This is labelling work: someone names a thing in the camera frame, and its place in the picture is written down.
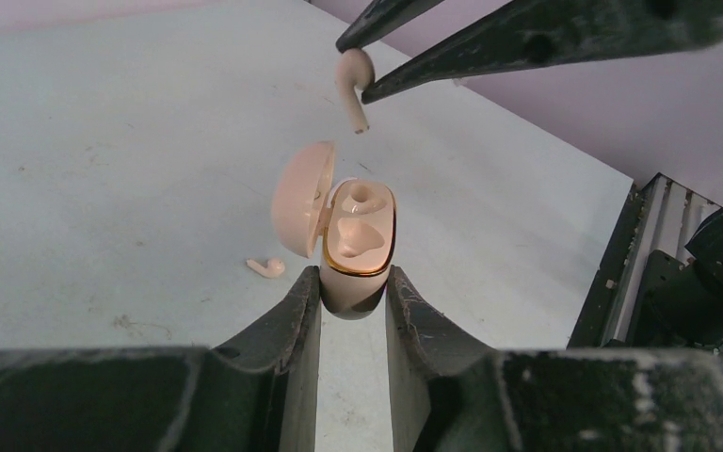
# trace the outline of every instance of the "earbud slot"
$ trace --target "earbud slot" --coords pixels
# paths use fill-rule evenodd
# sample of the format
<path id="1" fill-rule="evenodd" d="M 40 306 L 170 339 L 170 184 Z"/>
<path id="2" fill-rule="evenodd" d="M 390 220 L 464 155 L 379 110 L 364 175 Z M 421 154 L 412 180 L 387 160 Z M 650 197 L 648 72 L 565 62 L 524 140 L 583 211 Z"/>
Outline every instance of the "earbud slot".
<path id="1" fill-rule="evenodd" d="M 364 184 L 353 184 L 348 196 L 342 201 L 342 209 L 356 215 L 368 215 L 386 207 L 387 202 L 377 197 L 373 190 Z"/>
<path id="2" fill-rule="evenodd" d="M 363 219 L 340 218 L 337 221 L 337 230 L 340 234 L 337 251 L 343 257 L 358 257 L 386 244 L 383 235 Z"/>

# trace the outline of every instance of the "white tabletop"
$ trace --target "white tabletop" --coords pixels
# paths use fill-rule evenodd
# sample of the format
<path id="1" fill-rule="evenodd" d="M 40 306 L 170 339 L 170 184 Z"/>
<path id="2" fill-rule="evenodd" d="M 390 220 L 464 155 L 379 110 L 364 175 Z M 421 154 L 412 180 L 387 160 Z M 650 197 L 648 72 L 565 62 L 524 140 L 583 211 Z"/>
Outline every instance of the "white tabletop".
<path id="1" fill-rule="evenodd" d="M 0 347 L 239 332 L 310 263 L 269 204 L 321 139 L 335 180 L 392 189 L 394 263 L 437 309 L 494 347 L 563 347 L 631 181 L 451 82 L 369 105 L 354 135 L 332 80 L 344 29 L 234 0 L 0 35 Z M 406 60 L 368 50 L 380 74 Z M 278 280 L 245 267 L 270 256 Z M 391 450 L 383 310 L 323 322 L 317 449 Z"/>

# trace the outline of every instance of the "pink wall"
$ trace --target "pink wall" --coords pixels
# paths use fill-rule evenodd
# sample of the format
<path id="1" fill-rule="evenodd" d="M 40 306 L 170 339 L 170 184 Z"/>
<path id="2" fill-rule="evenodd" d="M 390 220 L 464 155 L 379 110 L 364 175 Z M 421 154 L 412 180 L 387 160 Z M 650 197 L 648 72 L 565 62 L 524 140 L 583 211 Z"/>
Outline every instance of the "pink wall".
<path id="1" fill-rule="evenodd" d="M 352 22 L 369 0 L 313 3 Z M 505 3 L 449 0 L 384 41 L 415 56 Z M 467 87 L 640 183 L 663 172 L 723 202 L 723 44 L 692 54 L 487 75 Z"/>
<path id="2" fill-rule="evenodd" d="M 82 22 L 214 0 L 0 0 L 0 31 Z"/>

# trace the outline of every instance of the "gold rim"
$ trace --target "gold rim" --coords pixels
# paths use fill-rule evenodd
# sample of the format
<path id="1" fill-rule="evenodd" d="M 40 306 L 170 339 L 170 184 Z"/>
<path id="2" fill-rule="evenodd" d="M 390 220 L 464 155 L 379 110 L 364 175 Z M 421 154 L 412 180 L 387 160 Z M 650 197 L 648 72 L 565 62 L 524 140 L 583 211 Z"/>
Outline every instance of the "gold rim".
<path id="1" fill-rule="evenodd" d="M 328 224 L 323 229 L 323 257 L 326 258 L 326 262 L 329 264 L 331 268 L 334 270 L 347 275 L 347 276 L 358 276 L 361 278 L 372 278 L 374 276 L 378 276 L 384 271 L 386 271 L 387 268 L 389 268 L 389 264 L 392 261 L 392 256 L 394 255 L 394 240 L 397 237 L 397 202 L 394 200 L 394 194 L 393 192 L 386 187 L 387 191 L 389 191 L 389 197 L 392 200 L 392 242 L 389 247 L 389 255 L 387 255 L 387 260 L 384 262 L 384 265 L 381 266 L 381 268 L 378 268 L 373 271 L 365 271 L 360 272 L 358 270 L 352 270 L 346 266 L 342 266 L 335 262 L 333 259 L 331 259 L 331 256 L 329 254 L 329 241 L 326 240 L 326 235 L 329 232 L 329 226 L 331 222 L 329 221 Z M 336 192 L 334 193 L 333 198 L 331 198 L 331 208 L 333 209 L 336 206 L 336 197 L 339 194 L 339 188 L 337 188 Z"/>

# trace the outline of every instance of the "earbud case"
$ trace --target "earbud case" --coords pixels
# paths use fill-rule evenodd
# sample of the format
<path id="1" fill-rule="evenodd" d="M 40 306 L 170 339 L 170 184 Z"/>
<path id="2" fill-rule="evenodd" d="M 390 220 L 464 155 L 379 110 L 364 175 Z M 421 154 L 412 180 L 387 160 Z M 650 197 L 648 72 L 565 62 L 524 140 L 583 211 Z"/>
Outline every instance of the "earbud case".
<path id="1" fill-rule="evenodd" d="M 284 169 L 271 217 L 281 243 L 312 257 L 322 235 L 320 296 L 344 319 L 378 306 L 394 252 L 395 203 L 384 184 L 354 179 L 330 196 L 336 152 L 320 141 L 299 151 Z"/>

